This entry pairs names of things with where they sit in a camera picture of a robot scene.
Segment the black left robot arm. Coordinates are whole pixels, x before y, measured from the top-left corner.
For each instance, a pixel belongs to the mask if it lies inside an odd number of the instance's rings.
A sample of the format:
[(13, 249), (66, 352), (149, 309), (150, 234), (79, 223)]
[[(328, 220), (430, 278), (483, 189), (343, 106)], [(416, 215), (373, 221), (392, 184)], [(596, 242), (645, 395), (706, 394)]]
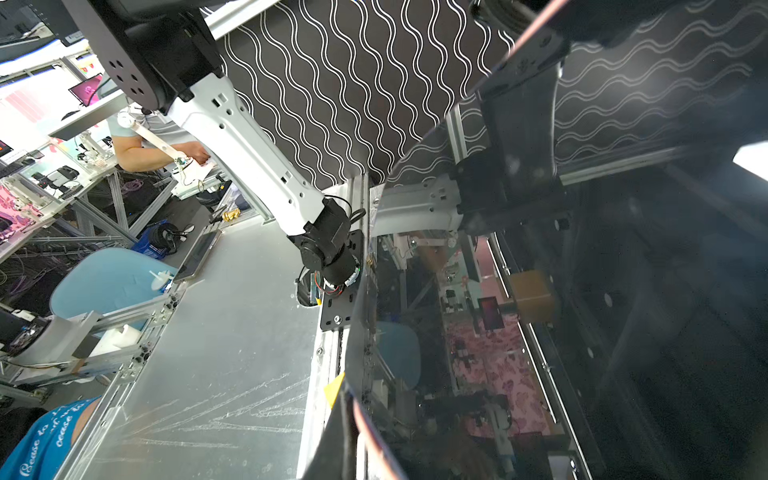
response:
[(258, 198), (329, 290), (353, 284), (344, 208), (305, 180), (239, 103), (202, 1), (66, 1), (110, 78), (132, 101), (210, 147), (247, 198)]

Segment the black phone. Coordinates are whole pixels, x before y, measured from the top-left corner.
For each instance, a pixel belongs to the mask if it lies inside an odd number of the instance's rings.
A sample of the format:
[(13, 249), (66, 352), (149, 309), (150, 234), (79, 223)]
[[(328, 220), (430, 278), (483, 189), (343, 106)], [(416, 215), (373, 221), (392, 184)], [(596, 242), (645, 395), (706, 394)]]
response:
[(767, 5), (472, 1), (506, 52), (377, 200), (381, 479), (767, 475)]

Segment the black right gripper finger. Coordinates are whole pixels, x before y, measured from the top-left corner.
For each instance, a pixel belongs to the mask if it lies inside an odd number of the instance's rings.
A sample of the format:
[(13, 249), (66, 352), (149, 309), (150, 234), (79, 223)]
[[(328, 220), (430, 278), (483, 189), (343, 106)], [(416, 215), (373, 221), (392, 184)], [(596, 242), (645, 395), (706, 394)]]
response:
[(355, 396), (342, 383), (326, 428), (303, 480), (356, 478), (359, 429), (354, 419)]

